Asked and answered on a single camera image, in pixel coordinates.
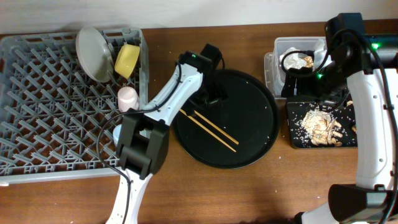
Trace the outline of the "food scraps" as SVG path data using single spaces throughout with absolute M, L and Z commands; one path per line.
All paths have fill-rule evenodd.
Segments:
M 331 112 L 341 106 L 353 105 L 347 88 L 337 91 L 330 96 L 329 101 L 318 101 L 319 109 L 307 112 L 302 120 L 301 127 L 310 136 L 310 142 L 316 146 L 341 147 L 342 138 L 341 123 L 332 117 Z

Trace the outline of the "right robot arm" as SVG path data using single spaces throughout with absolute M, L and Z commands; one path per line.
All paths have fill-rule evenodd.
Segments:
M 397 36 L 368 34 L 362 15 L 325 24 L 326 54 L 314 70 L 285 68 L 282 95 L 324 101 L 347 89 L 358 132 L 354 184 L 334 184 L 328 201 L 295 223 L 385 223 L 397 219 Z

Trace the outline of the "grey plate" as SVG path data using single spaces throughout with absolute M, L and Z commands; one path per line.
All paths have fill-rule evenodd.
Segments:
M 94 81 L 106 83 L 113 72 L 113 57 L 108 43 L 94 27 L 82 28 L 75 41 L 76 53 L 84 72 Z

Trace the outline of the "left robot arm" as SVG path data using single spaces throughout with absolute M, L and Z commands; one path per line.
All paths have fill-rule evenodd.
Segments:
M 193 116 L 195 110 L 211 108 L 226 98 L 224 89 L 213 82 L 223 62 L 219 48 L 210 44 L 199 54 L 181 54 L 170 80 L 143 110 L 119 115 L 122 123 L 115 139 L 121 178 L 108 223 L 137 223 L 146 187 L 167 157 L 170 125 L 178 112 L 187 104 L 185 112 Z

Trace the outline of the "yellow bowl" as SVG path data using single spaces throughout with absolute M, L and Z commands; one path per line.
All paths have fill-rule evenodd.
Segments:
M 124 44 L 118 53 L 114 66 L 116 73 L 125 79 L 129 79 L 134 71 L 139 54 L 139 46 Z

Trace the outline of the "blue cup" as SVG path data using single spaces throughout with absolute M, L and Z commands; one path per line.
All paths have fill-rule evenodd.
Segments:
M 113 142 L 115 146 L 118 145 L 120 132 L 121 132 L 121 125 L 119 124 L 113 129 Z

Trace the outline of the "white paper waste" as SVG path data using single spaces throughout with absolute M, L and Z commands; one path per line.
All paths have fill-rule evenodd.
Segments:
M 311 56 L 303 53 L 294 53 L 287 56 L 284 60 L 284 67 L 286 70 L 290 68 L 301 69 L 313 68 L 313 59 Z

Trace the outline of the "pink cup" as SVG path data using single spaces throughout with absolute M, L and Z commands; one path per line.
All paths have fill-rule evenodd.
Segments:
M 139 109 L 139 96 L 133 87 L 125 86 L 118 91 L 118 108 L 122 113 Z

